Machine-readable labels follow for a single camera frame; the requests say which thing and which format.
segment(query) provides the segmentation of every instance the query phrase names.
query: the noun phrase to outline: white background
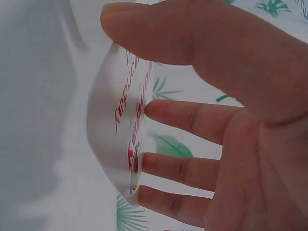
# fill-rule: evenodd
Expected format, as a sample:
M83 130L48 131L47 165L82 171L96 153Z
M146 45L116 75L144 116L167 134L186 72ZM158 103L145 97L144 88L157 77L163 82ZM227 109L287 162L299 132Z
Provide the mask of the white background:
M116 227L116 194L85 133L111 41L86 45L70 13L68 0L0 0L1 231Z

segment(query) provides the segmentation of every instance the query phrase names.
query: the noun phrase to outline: patterned cloth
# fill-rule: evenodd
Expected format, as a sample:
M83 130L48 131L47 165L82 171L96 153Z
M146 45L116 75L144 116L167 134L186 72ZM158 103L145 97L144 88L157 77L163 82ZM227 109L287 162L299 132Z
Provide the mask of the patterned cloth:
M225 0L255 14L290 35L308 43L308 0ZM235 99L210 86L199 78L190 66L155 64L156 76L153 99L183 100L200 103L241 106ZM148 151L172 156L220 159L221 146L198 138L188 132L149 120ZM212 192L142 174L141 184L166 191L211 198ZM118 231L200 231L154 213L147 209L130 207L118 195Z

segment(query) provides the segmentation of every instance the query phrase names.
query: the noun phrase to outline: sticker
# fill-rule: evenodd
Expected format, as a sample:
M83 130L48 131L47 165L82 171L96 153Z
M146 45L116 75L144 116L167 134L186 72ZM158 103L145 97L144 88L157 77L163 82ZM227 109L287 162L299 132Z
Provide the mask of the sticker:
M152 99L153 66L113 43L93 83L88 101L89 144L109 180L131 204L141 173Z

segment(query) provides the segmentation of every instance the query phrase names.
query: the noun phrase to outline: hand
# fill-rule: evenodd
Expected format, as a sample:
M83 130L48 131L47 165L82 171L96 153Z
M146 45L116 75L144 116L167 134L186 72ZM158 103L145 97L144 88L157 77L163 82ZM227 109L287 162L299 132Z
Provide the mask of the hand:
M245 106L149 103L150 118L223 151L219 161L146 154L145 172L215 194L141 186L140 205L206 231L308 230L308 45L219 0L111 4L101 23L135 55L192 65Z

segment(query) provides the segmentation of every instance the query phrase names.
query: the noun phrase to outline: leaf pattern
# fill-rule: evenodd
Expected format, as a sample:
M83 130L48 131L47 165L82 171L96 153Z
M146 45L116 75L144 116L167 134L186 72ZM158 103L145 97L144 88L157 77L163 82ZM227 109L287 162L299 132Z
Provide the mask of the leaf pattern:
M305 5L305 0L295 0L295 2L297 4L300 4L300 6L304 6Z
M226 98L228 98L229 96L228 95L223 95L223 96L220 96L219 98L216 99L216 102L220 102Z
M308 12L306 10L306 6L303 8L303 12L301 13L301 15L305 18L304 23L308 24Z
M193 157L192 152L176 138L169 135L150 134L156 143L156 152L169 156Z
M291 12L288 6L281 0L269 0L267 4L265 2L258 3L256 7L264 10L265 12L268 12L274 18L279 16L280 11Z
M223 1L226 2L226 3L232 4L232 3L234 3L236 0L223 0Z
M161 77L158 77L157 80L154 83L153 100L157 100L157 99L173 100L172 98L169 97L169 94L181 92L180 90L174 90L174 91L163 90L164 85L165 85L166 80L167 80L167 77L165 77L164 80L161 83L160 83L160 80L161 80Z
M132 208L126 200L118 194L116 202L117 231L144 231L149 223L144 218L144 210Z

